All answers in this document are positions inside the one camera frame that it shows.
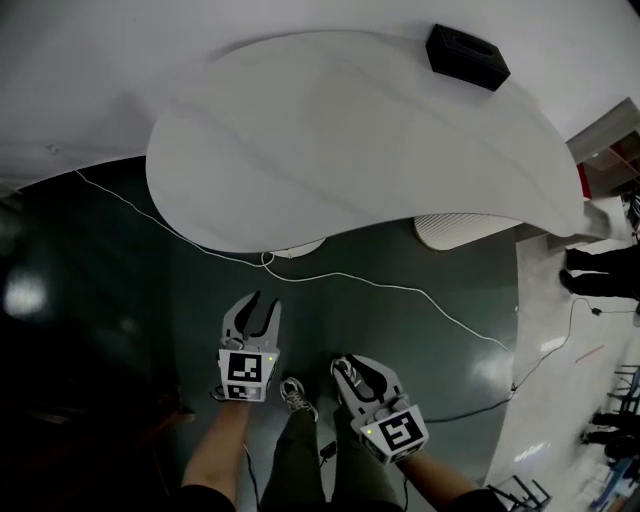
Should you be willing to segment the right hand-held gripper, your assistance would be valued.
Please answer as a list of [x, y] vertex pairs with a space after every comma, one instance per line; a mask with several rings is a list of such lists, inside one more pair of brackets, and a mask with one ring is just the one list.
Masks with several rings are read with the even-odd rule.
[[333, 377], [342, 403], [355, 416], [350, 426], [358, 441], [383, 465], [420, 451], [429, 434], [419, 407], [401, 394], [397, 374], [360, 355], [351, 355], [351, 365], [358, 375], [334, 371]]

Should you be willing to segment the white curved desk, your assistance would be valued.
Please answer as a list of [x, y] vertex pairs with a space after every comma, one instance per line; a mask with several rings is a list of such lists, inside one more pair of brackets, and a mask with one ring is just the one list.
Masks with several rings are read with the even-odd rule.
[[217, 251], [270, 252], [431, 214], [575, 234], [574, 159], [537, 102], [434, 72], [422, 41], [311, 32], [236, 49], [158, 117], [156, 209]]

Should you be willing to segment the person's right forearm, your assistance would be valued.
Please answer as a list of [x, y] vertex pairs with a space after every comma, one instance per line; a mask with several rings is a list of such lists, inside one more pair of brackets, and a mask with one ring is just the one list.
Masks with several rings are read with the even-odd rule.
[[397, 466], [421, 496], [437, 510], [444, 510], [460, 496], [478, 489], [474, 482], [424, 451], [400, 460]]

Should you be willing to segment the person's left forearm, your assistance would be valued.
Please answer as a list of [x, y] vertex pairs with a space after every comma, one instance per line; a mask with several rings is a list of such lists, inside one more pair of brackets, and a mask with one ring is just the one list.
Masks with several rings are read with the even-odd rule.
[[249, 402], [221, 405], [186, 466], [182, 486], [204, 486], [236, 501], [249, 416]]

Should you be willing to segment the person's right grey shoe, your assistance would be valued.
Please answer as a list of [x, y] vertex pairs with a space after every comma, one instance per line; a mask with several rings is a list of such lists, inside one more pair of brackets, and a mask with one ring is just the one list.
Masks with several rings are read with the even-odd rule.
[[[346, 357], [336, 357], [336, 358], [334, 358], [331, 361], [330, 373], [331, 373], [332, 377], [335, 380], [337, 379], [337, 375], [339, 375], [341, 373], [344, 373], [346, 375], [346, 377], [347, 377], [347, 380], [355, 388], [357, 388], [361, 383], [361, 379], [359, 378], [356, 369], [353, 367], [351, 362]], [[340, 388], [337, 380], [335, 381], [335, 384], [336, 384], [336, 389], [337, 389], [338, 402], [341, 403], [342, 402], [342, 391], [341, 391], [341, 388]]]

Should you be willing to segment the person's grey shoe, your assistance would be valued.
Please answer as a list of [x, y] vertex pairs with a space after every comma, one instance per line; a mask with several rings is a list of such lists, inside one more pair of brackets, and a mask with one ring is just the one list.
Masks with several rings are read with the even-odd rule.
[[307, 399], [303, 384], [294, 377], [288, 377], [280, 382], [280, 395], [292, 412], [306, 411], [313, 421], [318, 420], [318, 411]]
[[[346, 357], [336, 357], [336, 358], [334, 358], [331, 361], [330, 373], [331, 373], [332, 377], [335, 380], [337, 379], [337, 375], [339, 375], [341, 373], [344, 373], [346, 375], [346, 377], [347, 377], [347, 380], [355, 388], [357, 388], [361, 383], [361, 379], [359, 378], [356, 369], [353, 367], [351, 362]], [[335, 381], [335, 384], [336, 384], [336, 389], [337, 389], [338, 402], [341, 403], [342, 402], [342, 391], [341, 391], [341, 388], [340, 388], [337, 380]]]

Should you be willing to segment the person's left grey shoe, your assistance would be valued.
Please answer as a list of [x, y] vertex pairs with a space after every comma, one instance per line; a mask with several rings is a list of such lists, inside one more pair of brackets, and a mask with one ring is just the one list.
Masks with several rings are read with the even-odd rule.
[[318, 411], [307, 399], [303, 384], [294, 377], [288, 377], [280, 382], [280, 395], [292, 412], [306, 411], [313, 421], [318, 420]]

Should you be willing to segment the person's right leg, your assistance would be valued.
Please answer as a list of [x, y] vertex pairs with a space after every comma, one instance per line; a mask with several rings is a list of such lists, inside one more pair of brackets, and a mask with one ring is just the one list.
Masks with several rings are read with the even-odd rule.
[[333, 512], [402, 512], [388, 471], [358, 440], [349, 410], [340, 405], [333, 414], [337, 461]]

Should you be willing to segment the person's leg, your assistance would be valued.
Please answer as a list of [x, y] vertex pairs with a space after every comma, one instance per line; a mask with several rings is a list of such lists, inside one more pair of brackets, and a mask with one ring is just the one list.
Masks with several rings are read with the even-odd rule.
[[277, 441], [259, 511], [319, 512], [325, 504], [316, 421], [308, 410], [298, 410]]
[[333, 512], [402, 512], [388, 471], [358, 440], [349, 410], [340, 405], [333, 414], [337, 461]]

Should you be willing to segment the person's left leg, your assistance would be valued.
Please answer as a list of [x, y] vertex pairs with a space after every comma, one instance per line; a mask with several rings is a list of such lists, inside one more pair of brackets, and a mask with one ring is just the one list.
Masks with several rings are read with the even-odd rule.
[[319, 512], [325, 504], [316, 421], [308, 410], [298, 410], [277, 441], [259, 511]]

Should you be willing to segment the black metal rack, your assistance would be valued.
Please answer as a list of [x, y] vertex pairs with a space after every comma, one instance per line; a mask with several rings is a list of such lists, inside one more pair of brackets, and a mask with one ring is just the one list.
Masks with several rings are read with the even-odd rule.
[[534, 479], [512, 475], [497, 485], [488, 485], [507, 512], [545, 512], [552, 496]]

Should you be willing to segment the person's black shirt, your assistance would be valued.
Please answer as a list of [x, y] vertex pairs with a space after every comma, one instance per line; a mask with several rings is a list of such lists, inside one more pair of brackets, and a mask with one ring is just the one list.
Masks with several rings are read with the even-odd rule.
[[[220, 492], [205, 486], [182, 487], [174, 499], [175, 512], [237, 512], [232, 502]], [[404, 512], [400, 505], [383, 501], [280, 504], [261, 512]], [[456, 498], [438, 512], [508, 512], [489, 489], [480, 489]]]

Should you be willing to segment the black metal chair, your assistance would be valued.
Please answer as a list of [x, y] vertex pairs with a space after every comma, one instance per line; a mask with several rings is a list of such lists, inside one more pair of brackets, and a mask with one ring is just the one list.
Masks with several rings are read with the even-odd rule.
[[607, 397], [617, 403], [615, 413], [640, 415], [640, 365], [620, 365], [614, 371], [614, 377], [614, 389], [607, 393]]

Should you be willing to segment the black tissue box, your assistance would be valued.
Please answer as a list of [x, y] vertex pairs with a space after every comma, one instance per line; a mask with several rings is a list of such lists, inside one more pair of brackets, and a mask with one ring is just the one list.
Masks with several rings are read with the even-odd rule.
[[435, 24], [425, 49], [434, 72], [492, 92], [511, 76], [497, 46], [451, 27]]

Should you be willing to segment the blue metal frame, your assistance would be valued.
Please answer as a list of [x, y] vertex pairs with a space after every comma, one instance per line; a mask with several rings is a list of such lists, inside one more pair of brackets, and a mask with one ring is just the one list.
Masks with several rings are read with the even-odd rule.
[[598, 507], [617, 497], [630, 497], [639, 481], [640, 457], [620, 459], [611, 467], [604, 490], [597, 500]]

